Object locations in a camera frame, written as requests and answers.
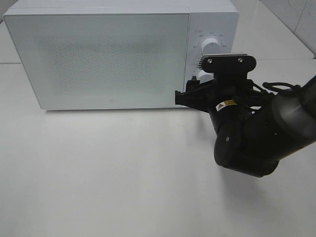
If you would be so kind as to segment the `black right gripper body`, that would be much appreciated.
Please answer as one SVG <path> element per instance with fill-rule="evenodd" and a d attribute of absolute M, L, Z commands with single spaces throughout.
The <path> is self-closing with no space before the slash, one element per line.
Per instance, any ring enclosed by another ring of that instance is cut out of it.
<path fill-rule="evenodd" d="M 248 78 L 249 70 L 217 70 L 208 97 L 212 121 L 249 118 L 262 107 L 262 88 Z"/>

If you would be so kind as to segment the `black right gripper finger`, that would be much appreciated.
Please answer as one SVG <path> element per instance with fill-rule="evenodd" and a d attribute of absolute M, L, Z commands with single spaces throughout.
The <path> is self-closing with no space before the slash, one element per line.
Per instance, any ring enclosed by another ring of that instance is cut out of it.
<path fill-rule="evenodd" d="M 212 93 L 210 91 L 183 92 L 175 91 L 175 104 L 198 111 L 209 111 Z"/>
<path fill-rule="evenodd" d="M 199 92 L 207 93 L 213 91 L 215 88 L 215 80 L 209 80 L 206 82 L 201 82 L 196 76 L 193 76 L 186 83 L 186 92 Z"/>

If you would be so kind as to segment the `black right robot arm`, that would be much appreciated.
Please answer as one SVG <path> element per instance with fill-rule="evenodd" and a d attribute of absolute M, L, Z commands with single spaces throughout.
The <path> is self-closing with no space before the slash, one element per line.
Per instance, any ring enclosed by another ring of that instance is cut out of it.
<path fill-rule="evenodd" d="M 256 85 L 246 73 L 192 78 L 175 103 L 210 115 L 215 162 L 255 177 L 271 174 L 279 161 L 316 140 L 316 80 Z"/>

